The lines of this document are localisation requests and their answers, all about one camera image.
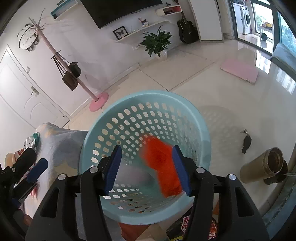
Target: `basket rim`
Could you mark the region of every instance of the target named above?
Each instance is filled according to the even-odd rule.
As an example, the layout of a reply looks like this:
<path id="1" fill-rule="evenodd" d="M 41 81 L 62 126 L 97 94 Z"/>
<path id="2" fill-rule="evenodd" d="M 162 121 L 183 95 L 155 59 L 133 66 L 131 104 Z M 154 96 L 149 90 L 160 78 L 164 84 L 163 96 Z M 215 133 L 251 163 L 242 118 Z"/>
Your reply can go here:
<path id="1" fill-rule="evenodd" d="M 134 97 L 139 97 L 142 95 L 163 95 L 166 97 L 173 98 L 174 101 L 179 102 L 179 104 L 183 105 L 184 108 L 193 116 L 195 120 L 195 124 L 197 125 L 200 133 L 200 139 L 202 142 L 205 144 L 201 146 L 201 155 L 200 155 L 200 163 L 201 166 L 207 170 L 209 170 L 210 167 L 210 160 L 211 160 L 211 142 L 210 142 L 210 134 L 207 128 L 207 125 L 204 121 L 204 118 L 198 111 L 198 109 L 186 98 L 172 93 L 168 91 L 159 91 L 159 90 L 149 90 L 149 91 L 140 91 L 140 92 L 135 92 L 133 94 L 127 95 L 113 104 L 111 104 L 104 112 L 101 114 L 97 120 L 94 122 L 92 127 L 90 128 L 89 132 L 87 133 L 85 140 L 83 142 L 83 146 L 81 149 L 81 154 L 80 154 L 80 160 L 79 160 L 79 174 L 83 173 L 85 170 L 83 170 L 82 167 L 82 160 L 84 159 L 84 156 L 87 155 L 85 153 L 85 147 L 87 146 L 88 139 L 90 138 L 92 134 L 92 130 L 95 128 L 96 124 L 99 122 L 101 118 L 104 118 L 108 112 L 113 109 L 116 105 L 134 98 Z M 168 219 L 179 212 L 183 211 L 186 212 L 186 208 L 190 208 L 190 205 L 193 204 L 193 198 L 188 197 L 185 193 L 183 193 L 172 205 L 159 210 L 152 212 L 151 214 L 145 214 L 143 216 L 139 217 L 128 217 L 125 215 L 115 215 L 111 212 L 109 212 L 107 209 L 104 209 L 104 214 L 108 216 L 111 219 L 114 219 L 118 222 L 126 223 L 126 224 L 131 224 L 131 225 L 145 225 L 145 224 L 152 224 L 152 223 L 158 223 L 160 221 L 163 221 L 165 219 Z"/>

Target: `door handle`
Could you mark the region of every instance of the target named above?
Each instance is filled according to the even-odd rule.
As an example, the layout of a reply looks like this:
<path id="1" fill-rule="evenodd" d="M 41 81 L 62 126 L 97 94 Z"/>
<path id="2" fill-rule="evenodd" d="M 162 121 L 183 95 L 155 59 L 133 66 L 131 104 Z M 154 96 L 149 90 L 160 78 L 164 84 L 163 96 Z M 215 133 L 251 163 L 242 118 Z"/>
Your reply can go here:
<path id="1" fill-rule="evenodd" d="M 39 91 L 37 89 L 35 89 L 34 86 L 32 86 L 31 89 L 32 89 L 31 95 L 33 94 L 33 92 L 35 92 L 37 95 L 39 95 Z"/>

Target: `light blue plastic basket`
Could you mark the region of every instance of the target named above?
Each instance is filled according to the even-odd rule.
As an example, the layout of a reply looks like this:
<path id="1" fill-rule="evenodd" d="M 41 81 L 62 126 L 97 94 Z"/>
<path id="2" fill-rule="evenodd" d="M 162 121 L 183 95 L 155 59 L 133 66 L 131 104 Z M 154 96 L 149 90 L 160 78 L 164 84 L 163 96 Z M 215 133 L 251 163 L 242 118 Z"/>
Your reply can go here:
<path id="1" fill-rule="evenodd" d="M 101 197 L 104 214 L 118 222 L 140 225 L 157 223 L 183 210 L 193 198 L 183 192 L 164 198 L 155 171 L 139 152 L 147 136 L 179 145 L 197 166 L 209 169 L 210 136 L 200 112 L 185 98 L 167 91 L 128 95 L 110 106 L 88 132 L 80 155 L 80 173 L 97 166 L 122 147 L 122 161 L 113 190 Z"/>

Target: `television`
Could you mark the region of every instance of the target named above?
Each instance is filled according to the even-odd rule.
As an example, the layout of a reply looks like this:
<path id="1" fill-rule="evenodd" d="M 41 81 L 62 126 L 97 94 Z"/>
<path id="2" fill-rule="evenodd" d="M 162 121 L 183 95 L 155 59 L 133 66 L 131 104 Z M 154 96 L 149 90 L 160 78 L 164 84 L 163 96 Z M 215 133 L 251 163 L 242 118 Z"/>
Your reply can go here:
<path id="1" fill-rule="evenodd" d="M 98 28 L 125 15 L 162 4 L 161 0 L 81 0 Z"/>

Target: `blue gripper pad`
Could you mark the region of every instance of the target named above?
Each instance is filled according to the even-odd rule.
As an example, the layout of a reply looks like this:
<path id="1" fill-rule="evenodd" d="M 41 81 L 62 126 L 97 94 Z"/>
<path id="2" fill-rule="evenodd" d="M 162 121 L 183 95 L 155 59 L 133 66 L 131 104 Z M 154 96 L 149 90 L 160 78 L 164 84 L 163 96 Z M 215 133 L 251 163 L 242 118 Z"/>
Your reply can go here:
<path id="1" fill-rule="evenodd" d="M 26 181 L 29 183 L 37 182 L 37 179 L 48 168 L 48 161 L 45 158 L 41 158 L 36 165 L 29 171 Z"/>
<path id="2" fill-rule="evenodd" d="M 190 177 L 183 163 L 184 156 L 178 145 L 173 147 L 172 151 L 173 162 L 182 186 L 182 189 L 188 196 L 190 196 L 192 189 L 190 186 Z"/>
<path id="3" fill-rule="evenodd" d="M 107 171 L 103 172 L 103 174 L 105 175 L 104 191 L 106 194 L 108 194 L 113 188 L 115 178 L 121 162 L 121 158 L 122 158 L 121 147 L 119 145 L 116 145 L 111 156 L 109 157 L 108 164 L 106 165 Z"/>

